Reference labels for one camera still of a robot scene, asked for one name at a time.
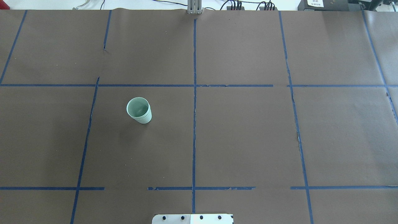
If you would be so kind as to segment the green cup standing on table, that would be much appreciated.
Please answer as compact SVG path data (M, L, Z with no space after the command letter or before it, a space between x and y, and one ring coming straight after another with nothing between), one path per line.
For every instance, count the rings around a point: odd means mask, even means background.
M133 119L135 119L137 122L139 122L141 124L149 123L152 119L151 108L149 106L140 108L133 115Z

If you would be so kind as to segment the green cup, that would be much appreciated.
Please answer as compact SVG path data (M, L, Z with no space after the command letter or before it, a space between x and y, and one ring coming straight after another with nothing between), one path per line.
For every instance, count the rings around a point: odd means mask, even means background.
M141 124L149 123L152 119L151 108L149 106L140 108L133 115L133 119L135 119L137 122L139 122Z
M135 114L136 111L138 111L142 107L148 107L148 106L150 107L148 101L145 98L135 97L128 102L126 106L126 111L128 115L133 119L133 115Z

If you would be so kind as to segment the black power strip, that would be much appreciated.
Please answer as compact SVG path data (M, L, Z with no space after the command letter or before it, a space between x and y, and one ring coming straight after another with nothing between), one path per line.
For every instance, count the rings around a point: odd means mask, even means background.
M240 11L240 10L245 10L245 8L241 4L239 4L239 5L227 6L226 10L228 10L228 11Z

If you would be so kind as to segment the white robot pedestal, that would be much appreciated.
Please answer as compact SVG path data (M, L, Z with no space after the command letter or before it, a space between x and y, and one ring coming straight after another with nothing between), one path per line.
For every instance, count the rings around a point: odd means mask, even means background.
M157 214L152 224L233 224L233 214Z

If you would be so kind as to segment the aluminium frame post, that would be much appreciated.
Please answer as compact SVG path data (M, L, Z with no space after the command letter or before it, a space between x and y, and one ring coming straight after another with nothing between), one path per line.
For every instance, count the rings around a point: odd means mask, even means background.
M188 14L202 14L202 0L188 0L187 1L187 13Z

